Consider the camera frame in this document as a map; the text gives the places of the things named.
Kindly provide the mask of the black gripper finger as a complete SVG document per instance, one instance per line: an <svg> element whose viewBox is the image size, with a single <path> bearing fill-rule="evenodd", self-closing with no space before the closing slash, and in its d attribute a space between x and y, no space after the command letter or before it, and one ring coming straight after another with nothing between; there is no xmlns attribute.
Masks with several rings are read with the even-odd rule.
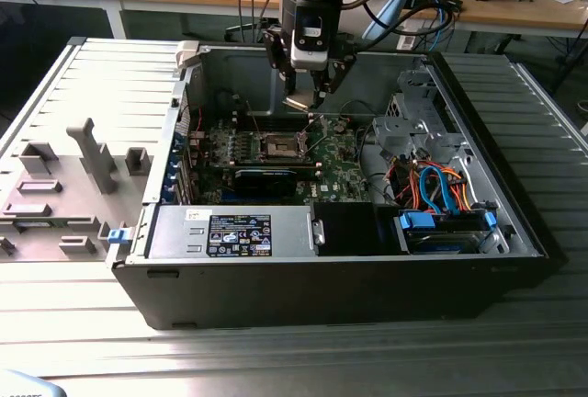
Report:
<svg viewBox="0 0 588 397"><path fill-rule="evenodd" d="M284 82L284 94L291 95L296 90L297 73L288 57L288 50L282 39L280 26L273 25L263 32L263 44L270 66L278 71Z"/></svg>
<svg viewBox="0 0 588 397"><path fill-rule="evenodd" d="M318 108L328 94L333 94L356 62L355 46L347 36L337 36L329 51L327 64L311 71L313 81L312 108Z"/></svg>

